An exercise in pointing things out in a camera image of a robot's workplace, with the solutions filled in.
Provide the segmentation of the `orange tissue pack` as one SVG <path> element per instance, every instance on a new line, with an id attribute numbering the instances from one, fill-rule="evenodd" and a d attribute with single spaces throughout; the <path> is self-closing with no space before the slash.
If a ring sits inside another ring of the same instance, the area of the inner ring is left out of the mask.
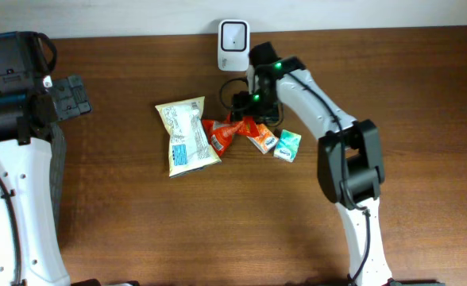
<path id="1" fill-rule="evenodd" d="M 262 154 L 266 154 L 276 147 L 279 142 L 279 138 L 275 136 L 265 124 L 258 124 L 257 130 L 259 135 L 257 137 L 248 137 L 248 139 Z"/>

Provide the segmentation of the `teal tissue pack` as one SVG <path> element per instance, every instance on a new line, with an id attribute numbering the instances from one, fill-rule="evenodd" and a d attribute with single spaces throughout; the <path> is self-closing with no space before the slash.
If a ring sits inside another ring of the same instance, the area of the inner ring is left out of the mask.
<path id="1" fill-rule="evenodd" d="M 274 157 L 292 163 L 298 153 L 301 139 L 300 134 L 283 129 L 274 149 Z"/>

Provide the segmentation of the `orange snack packet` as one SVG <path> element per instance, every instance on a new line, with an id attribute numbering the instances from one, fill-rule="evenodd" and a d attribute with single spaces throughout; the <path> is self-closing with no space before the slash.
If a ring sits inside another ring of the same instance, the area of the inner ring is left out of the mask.
<path id="1" fill-rule="evenodd" d="M 231 145 L 235 135 L 258 137 L 260 132 L 252 117 L 243 117 L 240 121 L 232 122 L 230 117 L 224 122 L 203 119 L 203 128 L 213 150 L 221 157 Z"/>

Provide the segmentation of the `cream chips bag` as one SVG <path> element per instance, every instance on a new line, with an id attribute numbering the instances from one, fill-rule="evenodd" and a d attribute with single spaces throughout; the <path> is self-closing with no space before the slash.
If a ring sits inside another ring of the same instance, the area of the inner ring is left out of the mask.
<path id="1" fill-rule="evenodd" d="M 202 124 L 205 97 L 156 105 L 169 135 L 169 177 L 221 163 Z"/>

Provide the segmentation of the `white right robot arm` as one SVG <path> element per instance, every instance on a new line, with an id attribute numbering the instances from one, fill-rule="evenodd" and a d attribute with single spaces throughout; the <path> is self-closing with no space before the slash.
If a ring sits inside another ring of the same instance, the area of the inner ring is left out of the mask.
<path id="1" fill-rule="evenodd" d="M 275 122 L 281 106 L 293 110 L 318 142 L 318 183 L 338 209 L 349 251 L 348 285 L 397 285 L 384 254 L 379 207 L 385 181 L 376 125 L 337 106 L 296 56 L 277 56 L 272 44 L 254 46 L 233 115 Z"/>

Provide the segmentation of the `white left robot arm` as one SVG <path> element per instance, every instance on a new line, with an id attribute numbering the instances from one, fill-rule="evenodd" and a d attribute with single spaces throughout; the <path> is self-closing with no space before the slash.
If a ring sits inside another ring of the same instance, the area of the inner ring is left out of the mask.
<path id="1" fill-rule="evenodd" d="M 52 81 L 58 52 L 43 33 L 0 33 L 0 285 L 70 285 L 51 193 L 59 122 L 89 114 L 78 75 Z"/>

